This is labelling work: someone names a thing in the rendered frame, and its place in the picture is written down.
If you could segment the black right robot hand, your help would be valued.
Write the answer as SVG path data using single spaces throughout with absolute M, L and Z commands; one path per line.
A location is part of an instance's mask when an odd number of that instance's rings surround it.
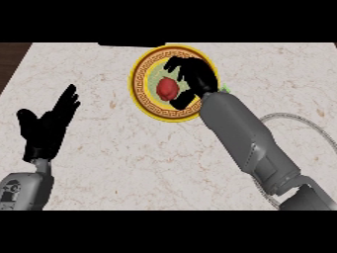
M 210 65 L 200 58 L 173 56 L 165 65 L 165 70 L 173 72 L 176 68 L 179 68 L 176 81 L 184 80 L 188 84 L 188 89 L 179 93 L 169 103 L 182 111 L 194 97 L 203 98 L 206 93 L 218 91 L 218 78 Z

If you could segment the marbled plate with grey rim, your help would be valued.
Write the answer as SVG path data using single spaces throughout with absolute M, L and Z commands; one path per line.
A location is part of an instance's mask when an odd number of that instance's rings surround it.
M 296 120 L 296 121 L 302 122 L 304 124 L 307 124 L 324 137 L 324 139 L 326 139 L 327 143 L 330 144 L 330 146 L 335 150 L 335 153 L 337 155 L 337 143 L 336 143 L 335 139 L 332 138 L 332 136 L 329 135 L 326 130 L 311 120 L 308 120 L 307 118 L 304 118 L 299 115 L 289 114 L 289 113 L 273 113 L 273 114 L 268 114 L 264 117 L 261 117 L 262 123 L 265 123 L 274 119 L 290 119 L 290 120 Z

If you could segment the round yellow patterned placemat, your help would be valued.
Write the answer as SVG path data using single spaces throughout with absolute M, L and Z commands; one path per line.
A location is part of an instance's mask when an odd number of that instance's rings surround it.
M 153 48 L 138 59 L 129 77 L 129 91 L 134 102 L 141 111 L 156 120 L 181 123 L 199 117 L 200 98 L 196 97 L 187 108 L 179 111 L 169 101 L 163 101 L 157 94 L 157 86 L 165 78 L 176 79 L 178 69 L 168 73 L 165 65 L 172 56 L 200 58 L 216 71 L 207 55 L 193 46 L 168 44 Z

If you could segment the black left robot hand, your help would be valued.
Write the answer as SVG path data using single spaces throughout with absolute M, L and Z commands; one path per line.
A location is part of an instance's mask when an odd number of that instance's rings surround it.
M 52 161 L 57 157 L 66 130 L 80 105 L 77 98 L 76 86 L 70 84 L 54 109 L 46 111 L 40 117 L 29 109 L 17 112 L 21 136 L 27 140 L 23 157 L 26 162 L 32 163 L 39 158 Z

